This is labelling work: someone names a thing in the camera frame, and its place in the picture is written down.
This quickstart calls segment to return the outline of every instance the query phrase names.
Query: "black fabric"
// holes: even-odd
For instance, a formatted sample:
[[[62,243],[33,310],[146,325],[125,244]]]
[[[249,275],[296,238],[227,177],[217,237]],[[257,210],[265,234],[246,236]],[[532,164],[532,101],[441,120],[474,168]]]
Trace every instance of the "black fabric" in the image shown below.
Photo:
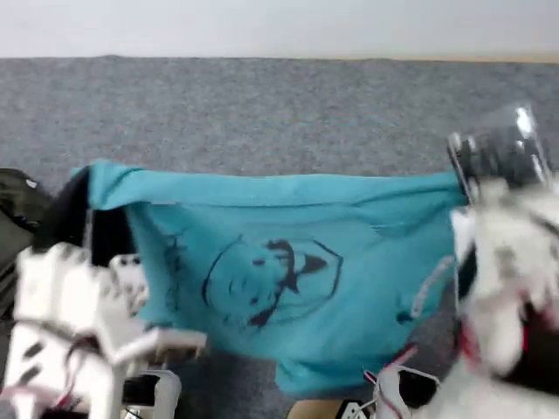
[[[87,186],[89,168],[83,168],[66,184],[46,211],[43,222],[33,238],[36,252],[46,252],[56,243],[81,246],[87,217]]]
[[[31,244],[51,202],[38,182],[26,173],[0,168],[0,319],[11,317],[17,254]]]
[[[33,238],[34,251],[48,251],[61,242],[83,245],[89,173],[89,167],[81,169],[56,197]],[[93,212],[91,246],[92,263],[96,266],[108,266],[116,255],[135,253],[124,209]]]

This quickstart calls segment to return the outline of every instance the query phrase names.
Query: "carpet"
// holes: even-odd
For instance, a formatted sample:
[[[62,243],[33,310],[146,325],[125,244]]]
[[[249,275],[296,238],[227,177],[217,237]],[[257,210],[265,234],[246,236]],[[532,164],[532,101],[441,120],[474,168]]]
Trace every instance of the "carpet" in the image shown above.
[[[229,175],[425,174],[450,167],[450,130],[526,98],[557,161],[558,76],[559,66],[529,64],[6,59],[0,167],[21,168],[51,192],[98,157]],[[414,365],[439,375],[452,361],[451,300],[416,332]],[[212,354],[181,375],[181,416],[280,418],[293,402],[269,361]]]

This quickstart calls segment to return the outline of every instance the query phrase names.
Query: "black bag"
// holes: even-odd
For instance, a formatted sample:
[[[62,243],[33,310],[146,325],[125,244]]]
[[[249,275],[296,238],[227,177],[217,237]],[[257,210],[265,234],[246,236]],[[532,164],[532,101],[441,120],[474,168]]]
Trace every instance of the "black bag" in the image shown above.
[[[0,319],[10,319],[16,293],[16,257],[31,244],[52,199],[28,175],[0,168]]]

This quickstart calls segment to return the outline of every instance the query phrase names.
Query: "cartoon face print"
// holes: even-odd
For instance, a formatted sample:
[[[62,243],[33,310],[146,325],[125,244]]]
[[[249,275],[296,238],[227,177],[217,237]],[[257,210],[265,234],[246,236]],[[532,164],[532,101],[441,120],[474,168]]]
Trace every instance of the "cartoon face print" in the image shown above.
[[[341,269],[342,257],[314,240],[241,237],[217,256],[202,297],[228,326],[259,330],[320,308]]]

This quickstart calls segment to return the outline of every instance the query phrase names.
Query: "white plastic part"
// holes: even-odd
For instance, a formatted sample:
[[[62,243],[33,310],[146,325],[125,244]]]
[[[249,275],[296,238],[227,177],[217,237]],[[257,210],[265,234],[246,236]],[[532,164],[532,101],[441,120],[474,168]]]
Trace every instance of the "white plastic part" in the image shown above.
[[[411,419],[410,409],[400,395],[398,365],[381,371],[376,388],[376,419]]]
[[[113,365],[166,349],[205,346],[204,333],[150,328],[133,317],[149,296],[135,255],[114,258],[109,269],[91,266],[89,256],[70,244],[57,244],[46,254],[23,251],[14,318],[94,334]]]

